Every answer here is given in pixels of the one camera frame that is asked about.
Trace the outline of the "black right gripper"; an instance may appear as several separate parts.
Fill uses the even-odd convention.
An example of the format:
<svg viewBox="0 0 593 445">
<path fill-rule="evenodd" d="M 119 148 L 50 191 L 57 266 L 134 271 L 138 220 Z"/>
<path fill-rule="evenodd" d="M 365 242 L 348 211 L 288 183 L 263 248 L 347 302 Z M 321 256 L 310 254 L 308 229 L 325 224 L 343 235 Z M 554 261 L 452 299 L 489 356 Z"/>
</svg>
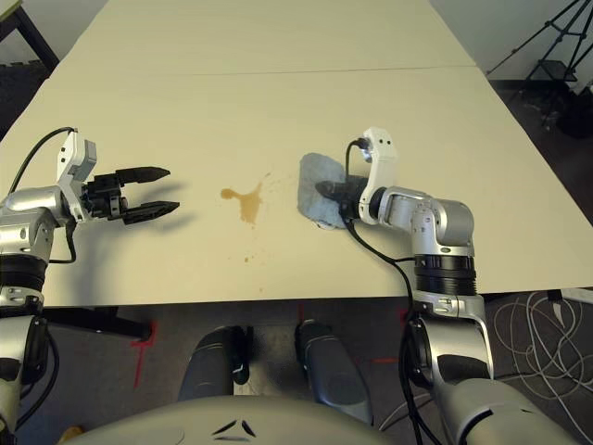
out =
<svg viewBox="0 0 593 445">
<path fill-rule="evenodd" d="M 317 192 L 325 198 L 339 199 L 339 214 L 346 219 L 360 218 L 360 200 L 366 188 L 366 182 L 339 183 L 321 181 L 315 184 Z"/>
</svg>

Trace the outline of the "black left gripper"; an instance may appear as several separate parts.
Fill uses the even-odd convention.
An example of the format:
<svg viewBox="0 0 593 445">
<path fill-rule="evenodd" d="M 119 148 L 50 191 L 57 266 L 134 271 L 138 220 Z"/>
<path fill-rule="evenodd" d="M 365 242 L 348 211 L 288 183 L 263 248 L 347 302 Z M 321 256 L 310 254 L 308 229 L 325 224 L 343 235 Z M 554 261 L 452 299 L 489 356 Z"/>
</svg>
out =
<svg viewBox="0 0 593 445">
<path fill-rule="evenodd" d="M 160 167 L 134 167 L 97 175 L 82 186 L 82 204 L 95 219 L 112 221 L 121 218 L 126 225 L 155 220 L 177 210 L 180 203 L 154 201 L 127 209 L 121 188 L 125 184 L 155 182 L 168 175 L 170 171 Z"/>
</svg>

